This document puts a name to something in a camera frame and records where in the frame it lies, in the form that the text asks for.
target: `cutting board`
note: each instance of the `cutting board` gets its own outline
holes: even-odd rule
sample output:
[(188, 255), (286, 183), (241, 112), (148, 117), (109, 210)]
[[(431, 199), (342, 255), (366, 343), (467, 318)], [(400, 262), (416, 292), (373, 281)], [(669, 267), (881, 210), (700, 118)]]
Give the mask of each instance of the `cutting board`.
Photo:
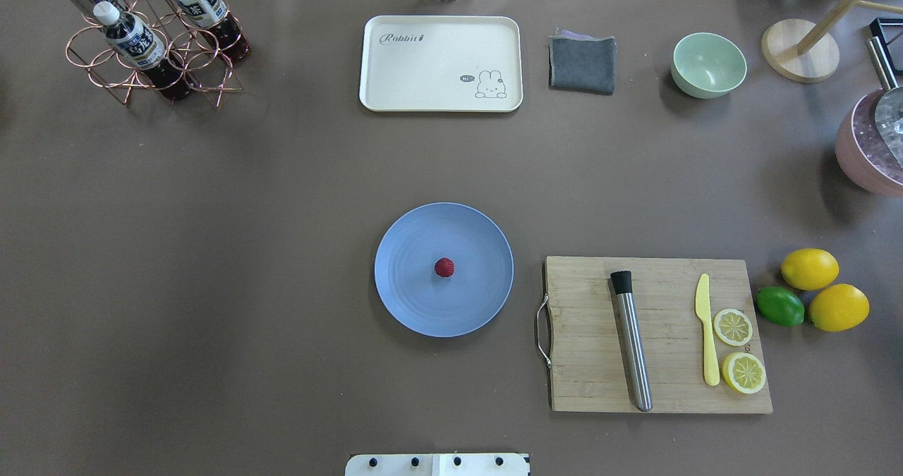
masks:
[(770, 414), (768, 384), (753, 395), (703, 381), (702, 323), (693, 311), (696, 284), (710, 276), (712, 315), (737, 309), (752, 322), (745, 347), (715, 337), (719, 366), (735, 351), (765, 364), (746, 262), (655, 260), (632, 257), (545, 258), (551, 319), (551, 393), (554, 411), (638, 413), (630, 401), (622, 341), (612, 302), (613, 271), (630, 270), (636, 316), (651, 383), (651, 413)]

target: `table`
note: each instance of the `table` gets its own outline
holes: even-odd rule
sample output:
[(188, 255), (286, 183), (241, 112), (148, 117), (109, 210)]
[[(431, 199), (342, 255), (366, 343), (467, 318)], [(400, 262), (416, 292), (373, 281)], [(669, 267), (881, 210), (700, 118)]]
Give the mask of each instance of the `table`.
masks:
[[(903, 465), (903, 203), (833, 155), (878, 89), (872, 11), (832, 30), (836, 74), (800, 85), (759, 38), (836, 0), (230, 1), (255, 49), (213, 111), (119, 106), (64, 61), (67, 1), (0, 0), (4, 473), (341, 474), (355, 453), (455, 450), (530, 453), (536, 475)], [(516, 20), (520, 109), (364, 109), (363, 26), (393, 13)], [(549, 90), (556, 27), (618, 40), (613, 96)], [(698, 30), (748, 59), (728, 97), (669, 78)], [(438, 200), (493, 218), (516, 263), (505, 308), (451, 340), (403, 328), (373, 282), (388, 226)], [(872, 312), (842, 334), (759, 319), (772, 415), (549, 408), (546, 255), (739, 258), (755, 289), (802, 247), (835, 254)]]

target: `yellow knife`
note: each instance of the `yellow knife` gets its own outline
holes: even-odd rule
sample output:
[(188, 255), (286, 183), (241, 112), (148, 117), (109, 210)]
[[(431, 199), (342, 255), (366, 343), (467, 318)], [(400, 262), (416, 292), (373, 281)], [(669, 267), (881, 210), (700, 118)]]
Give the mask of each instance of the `yellow knife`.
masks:
[(718, 355), (715, 354), (715, 338), (712, 333), (712, 305), (709, 303), (709, 274), (699, 277), (696, 287), (696, 317), (703, 322), (703, 377), (709, 386), (717, 386)]

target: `blue plate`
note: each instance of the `blue plate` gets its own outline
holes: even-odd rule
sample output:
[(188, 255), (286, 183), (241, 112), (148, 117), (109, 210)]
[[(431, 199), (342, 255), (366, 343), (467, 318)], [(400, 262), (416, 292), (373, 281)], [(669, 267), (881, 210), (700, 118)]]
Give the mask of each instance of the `blue plate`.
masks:
[[(448, 257), (454, 274), (433, 267)], [(458, 203), (432, 203), (397, 219), (375, 262), (380, 298), (404, 326), (431, 337), (469, 334), (505, 305), (514, 257), (499, 226)]]

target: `lemon slice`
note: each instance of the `lemon slice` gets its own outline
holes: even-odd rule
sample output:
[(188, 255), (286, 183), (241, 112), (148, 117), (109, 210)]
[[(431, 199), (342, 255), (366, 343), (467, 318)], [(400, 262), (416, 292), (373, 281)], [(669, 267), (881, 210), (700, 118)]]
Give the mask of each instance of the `lemon slice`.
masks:
[(748, 352), (732, 352), (722, 363), (728, 386), (741, 393), (755, 393), (765, 386), (765, 365)]
[(737, 309), (724, 309), (718, 312), (713, 327), (715, 334), (725, 344), (739, 347), (752, 340), (752, 323)]

